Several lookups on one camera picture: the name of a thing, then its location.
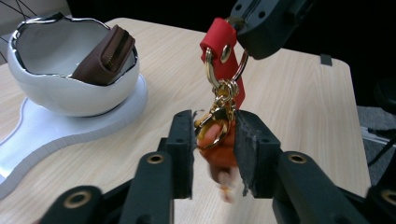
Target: light wood tabletop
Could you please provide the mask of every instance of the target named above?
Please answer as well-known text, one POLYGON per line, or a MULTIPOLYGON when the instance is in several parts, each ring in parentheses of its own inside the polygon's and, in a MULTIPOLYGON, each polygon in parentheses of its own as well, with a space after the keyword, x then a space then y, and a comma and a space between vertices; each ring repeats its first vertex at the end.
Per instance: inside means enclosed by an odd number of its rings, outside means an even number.
MULTIPOLYGON (((134 177, 143 155, 157 150, 176 113, 207 112, 213 103, 200 58, 205 33, 131 19, 107 24, 117 24, 136 40, 140 73, 148 84, 143 114, 111 135, 62 148, 35 165, 0 201, 0 223, 32 223, 76 186, 114 189, 134 177)), ((237 46, 237 57, 242 52, 237 46)), ((0 77, 3 140, 19 121, 25 95, 7 64, 0 66, 0 77)), ((241 109, 257 114, 284 151, 307 154, 335 185, 365 196, 370 178, 346 63, 332 59, 325 65, 318 55, 281 49, 263 60, 250 58, 242 78, 246 99, 241 109)), ((176 223, 276 223, 272 200, 243 197, 241 181, 235 184, 234 202, 225 203, 206 161, 197 150, 194 156, 192 199, 176 200, 176 223)))

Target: brown leather wallet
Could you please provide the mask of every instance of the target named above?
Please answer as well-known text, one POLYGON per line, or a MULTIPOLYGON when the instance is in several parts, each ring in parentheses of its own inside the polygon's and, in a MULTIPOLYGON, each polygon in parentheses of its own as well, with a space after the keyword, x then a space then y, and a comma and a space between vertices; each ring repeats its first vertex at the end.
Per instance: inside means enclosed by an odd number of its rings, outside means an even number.
POLYGON ((78 65, 71 78, 98 86, 112 84, 134 48, 134 38, 115 25, 78 65))

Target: red leather strap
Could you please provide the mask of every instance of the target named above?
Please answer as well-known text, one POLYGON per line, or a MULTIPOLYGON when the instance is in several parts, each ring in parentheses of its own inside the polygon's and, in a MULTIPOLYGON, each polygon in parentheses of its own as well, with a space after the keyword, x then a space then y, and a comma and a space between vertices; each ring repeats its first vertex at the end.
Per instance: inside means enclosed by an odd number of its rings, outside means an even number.
MULTIPOLYGON (((202 40, 200 47, 203 51, 201 59, 205 62, 206 49, 210 48, 213 54, 213 70, 217 80, 231 79, 238 70, 238 61, 235 57, 233 47, 235 46, 236 31, 226 20, 222 18, 215 18, 206 36, 202 40), (227 62, 222 63, 220 60, 221 53, 226 45, 231 47, 231 54, 227 62)), ((235 97, 236 108, 238 109, 245 99, 245 88, 240 77, 236 81, 239 94, 235 97)))

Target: white bowl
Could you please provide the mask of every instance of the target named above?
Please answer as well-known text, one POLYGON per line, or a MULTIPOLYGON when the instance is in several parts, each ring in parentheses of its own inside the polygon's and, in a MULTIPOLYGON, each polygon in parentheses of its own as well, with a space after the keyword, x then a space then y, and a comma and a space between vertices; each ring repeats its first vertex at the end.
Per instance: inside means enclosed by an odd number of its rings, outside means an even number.
POLYGON ((88 117, 106 113, 128 97, 139 76, 136 48, 108 86, 70 76, 110 30, 94 19, 66 18, 61 13, 22 22, 10 38, 8 66, 26 96, 55 113, 88 117))

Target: keychain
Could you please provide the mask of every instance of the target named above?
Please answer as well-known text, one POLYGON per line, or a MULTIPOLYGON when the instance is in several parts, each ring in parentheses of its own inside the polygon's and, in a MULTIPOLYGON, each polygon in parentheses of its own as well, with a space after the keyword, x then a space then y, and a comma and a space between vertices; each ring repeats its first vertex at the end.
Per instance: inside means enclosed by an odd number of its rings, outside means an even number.
POLYGON ((229 203, 232 201, 232 182, 238 170, 233 154, 234 111, 245 99, 241 74, 248 61, 246 50, 240 64, 234 54, 237 40, 233 23, 237 22, 241 21, 216 18, 200 44, 201 59, 215 102, 205 116, 194 122, 200 153, 209 163, 212 178, 220 184, 224 200, 229 203))

